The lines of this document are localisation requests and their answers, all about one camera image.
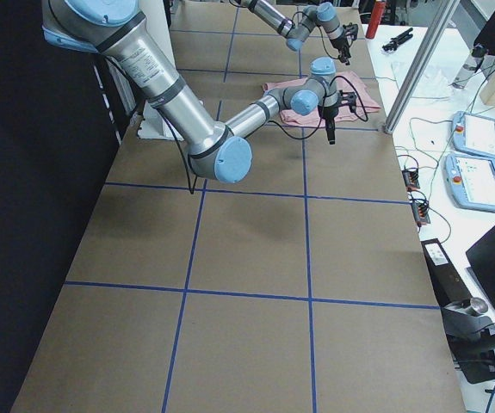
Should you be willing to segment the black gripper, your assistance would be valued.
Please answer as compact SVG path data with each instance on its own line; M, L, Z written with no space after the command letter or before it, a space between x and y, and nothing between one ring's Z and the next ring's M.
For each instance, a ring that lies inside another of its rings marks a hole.
M329 39L331 45L337 50L339 60L344 65L350 65L350 46L357 39L358 25L349 23L342 25L340 22L329 24Z
M347 108L349 113L356 116L356 93L339 90L330 96L324 96L322 102L318 105L319 117L325 119L325 132L330 145L336 144L334 119L346 117L346 114L340 114L340 108Z

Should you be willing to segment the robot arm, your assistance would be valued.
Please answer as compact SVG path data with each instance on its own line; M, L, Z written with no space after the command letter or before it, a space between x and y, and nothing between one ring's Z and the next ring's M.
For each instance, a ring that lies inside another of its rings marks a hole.
M229 4L249 10L283 37L288 48L294 52L298 52L304 46L312 31L317 28L321 39L326 35L331 46L337 51L337 55L332 56L324 47L325 53L344 65L350 64L350 47L357 40L359 28L355 23L342 24L332 3L308 5L295 12L293 17L286 17L269 1L229 1Z
M273 88L227 122L214 120L176 67L147 31L137 1L44 1L45 40L58 47L116 59L143 91L150 106L187 143L185 163L197 176L224 183L241 181L250 171L247 137L284 110L299 115L316 111L335 142L335 118L341 107L356 106L354 93L336 84L336 60L311 63L300 86Z

